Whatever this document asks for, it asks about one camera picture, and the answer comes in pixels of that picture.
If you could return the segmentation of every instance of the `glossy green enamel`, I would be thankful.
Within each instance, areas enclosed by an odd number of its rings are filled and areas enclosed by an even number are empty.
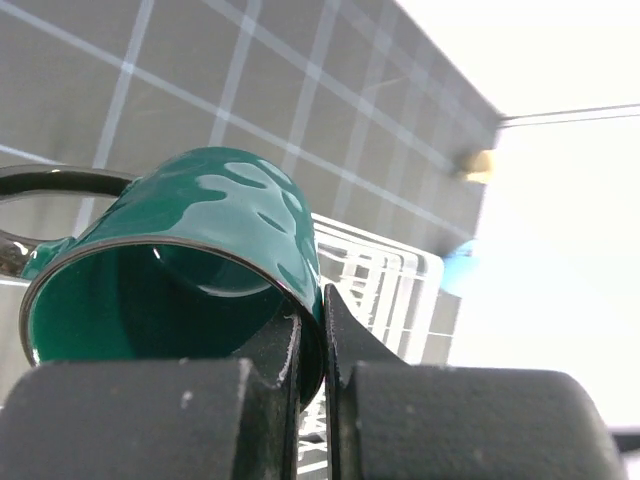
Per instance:
[[[280,170],[240,150],[171,159],[78,239],[42,245],[23,276],[54,260],[29,310],[39,361],[226,356],[273,316],[282,288],[309,318],[322,315],[309,206]]]

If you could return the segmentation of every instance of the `dish rack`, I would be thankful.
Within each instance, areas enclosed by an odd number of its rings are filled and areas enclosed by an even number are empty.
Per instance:
[[[422,360],[442,274],[440,257],[313,214],[322,286],[409,364]],[[327,478],[324,386],[301,414],[298,477]]]

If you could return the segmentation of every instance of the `blue object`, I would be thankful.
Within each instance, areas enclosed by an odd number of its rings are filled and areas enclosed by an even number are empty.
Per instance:
[[[480,258],[473,254],[476,245],[476,240],[470,240],[442,259],[444,262],[444,274],[440,284],[442,290],[459,298],[463,298],[474,290],[480,267]]]

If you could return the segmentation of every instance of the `green mug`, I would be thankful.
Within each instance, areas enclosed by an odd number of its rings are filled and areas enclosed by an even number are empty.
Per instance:
[[[199,148],[141,178],[46,165],[0,169],[0,200],[57,190],[117,196],[78,238],[0,231],[0,273],[31,280],[20,336],[51,360],[222,358],[290,302],[303,325],[301,402],[323,376],[313,221],[268,161]]]

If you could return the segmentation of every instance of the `metal handle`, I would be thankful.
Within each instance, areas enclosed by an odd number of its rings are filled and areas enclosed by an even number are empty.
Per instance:
[[[136,177],[126,173],[53,165],[0,168],[0,202],[24,194],[57,191],[119,196]],[[0,274],[19,277],[31,253],[48,240],[21,237],[0,230]]]

